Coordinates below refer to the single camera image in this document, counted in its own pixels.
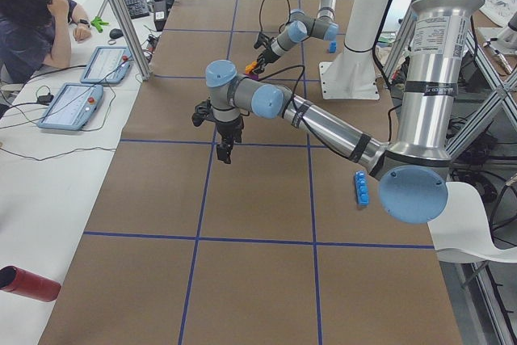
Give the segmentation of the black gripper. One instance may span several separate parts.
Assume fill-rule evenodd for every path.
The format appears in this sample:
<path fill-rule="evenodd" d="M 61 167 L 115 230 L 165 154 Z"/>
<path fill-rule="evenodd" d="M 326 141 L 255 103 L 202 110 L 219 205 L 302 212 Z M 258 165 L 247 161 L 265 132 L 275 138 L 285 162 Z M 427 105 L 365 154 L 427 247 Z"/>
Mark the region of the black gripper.
<path fill-rule="evenodd" d="M 216 145 L 217 160 L 224 164 L 231 163 L 232 144 L 242 141 L 244 129 L 243 116 L 239 115 L 231 121 L 216 120 L 216 130 L 221 135 L 221 143 Z"/>
<path fill-rule="evenodd" d="M 261 74 L 264 71 L 264 64 L 271 64 L 277 60 L 278 55 L 271 48 L 266 48 L 258 55 L 258 60 L 250 64 L 250 73 Z"/>

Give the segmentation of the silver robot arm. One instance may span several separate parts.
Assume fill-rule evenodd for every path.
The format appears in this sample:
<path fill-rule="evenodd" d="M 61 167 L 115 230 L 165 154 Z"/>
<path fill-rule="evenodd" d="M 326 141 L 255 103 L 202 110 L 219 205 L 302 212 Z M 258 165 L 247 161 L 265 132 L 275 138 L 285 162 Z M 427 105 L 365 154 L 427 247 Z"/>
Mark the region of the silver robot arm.
<path fill-rule="evenodd" d="M 260 32 L 254 48 L 263 48 L 257 59 L 246 67 L 245 73 L 256 76 L 265 67 L 276 62 L 297 44 L 308 38 L 332 41 L 338 34 L 338 24 L 334 21 L 337 0 L 320 0 L 317 15 L 308 16 L 300 9 L 289 11 L 284 29 L 275 38 Z"/>
<path fill-rule="evenodd" d="M 379 141 L 361 131 L 359 126 L 367 119 L 362 112 L 340 119 L 284 86 L 239 74 L 227 60 L 207 67 L 210 95 L 195 107 L 192 123 L 215 124 L 221 137 L 216 155 L 230 163 L 231 150 L 242 139 L 245 112 L 263 119 L 285 119 L 339 156 L 363 166 L 378 181 L 380 202 L 389 215 L 425 224 L 448 206 L 446 178 L 451 158 L 445 137 L 467 25 L 484 1 L 412 1 L 416 28 L 401 119 L 392 141 Z"/>

